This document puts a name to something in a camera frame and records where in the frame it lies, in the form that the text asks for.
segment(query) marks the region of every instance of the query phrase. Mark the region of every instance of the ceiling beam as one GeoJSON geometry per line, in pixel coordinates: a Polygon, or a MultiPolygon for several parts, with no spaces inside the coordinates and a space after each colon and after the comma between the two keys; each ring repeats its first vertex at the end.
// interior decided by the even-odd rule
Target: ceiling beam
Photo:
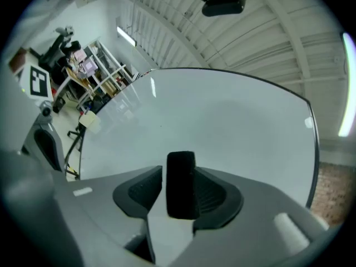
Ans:
{"type": "Polygon", "coordinates": [[[286,85],[293,85],[293,84],[302,84],[307,82],[325,82],[325,81],[339,81],[339,80],[346,80],[346,75],[340,76],[324,76],[324,77],[312,77],[304,80],[290,80],[290,81],[283,81],[278,82],[279,85],[286,86],[286,85]]]}
{"type": "Polygon", "coordinates": [[[159,68],[156,62],[153,61],[153,59],[143,50],[142,47],[136,46],[135,50],[146,60],[146,62],[151,66],[151,69],[159,68]]]}
{"type": "MultiPolygon", "coordinates": [[[[285,11],[284,7],[279,3],[278,0],[264,0],[265,3],[269,6],[269,8],[274,12],[277,16],[280,24],[283,27],[283,30],[288,35],[291,46],[296,56],[296,61],[301,70],[301,79],[306,80],[310,78],[310,69],[308,65],[308,60],[306,58],[306,54],[304,51],[303,44],[301,43],[300,36],[296,31],[295,24],[292,22],[288,13],[285,11]]],[[[304,88],[304,96],[306,97],[306,88],[304,88]]]]}
{"type": "Polygon", "coordinates": [[[185,36],[178,31],[170,22],[152,10],[150,7],[144,5],[137,0],[126,0],[136,5],[136,9],[143,11],[148,16],[152,17],[173,39],[185,49],[186,52],[196,61],[201,67],[210,68],[208,63],[203,59],[198,50],[185,38],[185,36]]]}

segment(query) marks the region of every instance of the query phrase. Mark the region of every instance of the white label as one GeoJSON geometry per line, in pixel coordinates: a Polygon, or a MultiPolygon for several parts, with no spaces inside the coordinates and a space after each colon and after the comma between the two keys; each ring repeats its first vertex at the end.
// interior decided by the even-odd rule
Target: white label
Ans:
{"type": "Polygon", "coordinates": [[[85,67],[87,68],[87,70],[89,70],[90,68],[93,67],[93,65],[91,65],[91,63],[89,62],[89,63],[87,63],[87,64],[85,65],[85,67]]]}
{"type": "Polygon", "coordinates": [[[85,194],[88,194],[91,192],[93,192],[93,189],[91,189],[90,187],[85,187],[83,189],[73,191],[73,194],[75,197],[77,197],[77,196],[82,196],[82,195],[85,195],[85,194]]]}

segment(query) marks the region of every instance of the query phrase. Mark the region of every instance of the white shelving unit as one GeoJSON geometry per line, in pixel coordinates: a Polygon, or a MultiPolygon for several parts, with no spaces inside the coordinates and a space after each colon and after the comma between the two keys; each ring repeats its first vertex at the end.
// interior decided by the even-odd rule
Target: white shelving unit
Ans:
{"type": "Polygon", "coordinates": [[[105,90],[103,86],[104,84],[112,89],[116,87],[120,92],[126,87],[126,85],[122,81],[118,82],[117,78],[120,78],[120,80],[124,78],[128,85],[133,82],[131,75],[126,69],[126,65],[121,65],[119,61],[114,58],[107,47],[98,39],[88,44],[85,51],[87,53],[91,53],[90,58],[92,58],[96,65],[98,65],[98,68],[101,71],[101,80],[99,80],[94,74],[91,75],[97,86],[93,88],[92,92],[87,92],[80,99],[77,108],[88,100],[88,98],[92,98],[92,95],[96,90],[98,90],[98,88],[100,88],[103,93],[107,93],[107,90],[105,90]]]}

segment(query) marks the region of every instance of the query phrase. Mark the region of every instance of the white wall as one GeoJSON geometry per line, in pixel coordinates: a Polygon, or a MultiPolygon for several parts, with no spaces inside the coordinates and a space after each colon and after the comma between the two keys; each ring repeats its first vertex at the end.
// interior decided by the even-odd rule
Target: white wall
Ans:
{"type": "Polygon", "coordinates": [[[339,151],[320,151],[320,162],[356,167],[356,155],[339,151]]]}
{"type": "Polygon", "coordinates": [[[75,30],[72,41],[78,40],[84,47],[92,40],[100,37],[102,42],[110,49],[115,36],[113,31],[108,28],[107,12],[108,0],[97,0],[81,8],[77,8],[74,2],[28,44],[38,53],[45,53],[58,36],[55,29],[71,25],[75,30]]]}
{"type": "Polygon", "coordinates": [[[41,34],[28,42],[27,46],[43,54],[58,37],[55,29],[71,25],[75,30],[72,41],[78,40],[82,47],[99,38],[120,62],[126,64],[129,70],[131,64],[140,73],[157,68],[156,63],[149,56],[144,57],[145,52],[142,49],[134,48],[124,38],[118,37],[116,17],[120,16],[121,11],[117,0],[97,0],[81,8],[77,8],[74,2],[52,20],[41,34]]]}

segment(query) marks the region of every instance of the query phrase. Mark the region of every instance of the chair leg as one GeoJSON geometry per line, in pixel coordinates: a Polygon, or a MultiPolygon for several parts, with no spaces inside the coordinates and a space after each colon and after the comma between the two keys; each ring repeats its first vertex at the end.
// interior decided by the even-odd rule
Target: chair leg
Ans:
{"type": "Polygon", "coordinates": [[[78,136],[78,135],[79,135],[79,132],[76,132],[76,131],[69,131],[69,132],[67,133],[67,136],[71,136],[71,134],[78,136]]]}

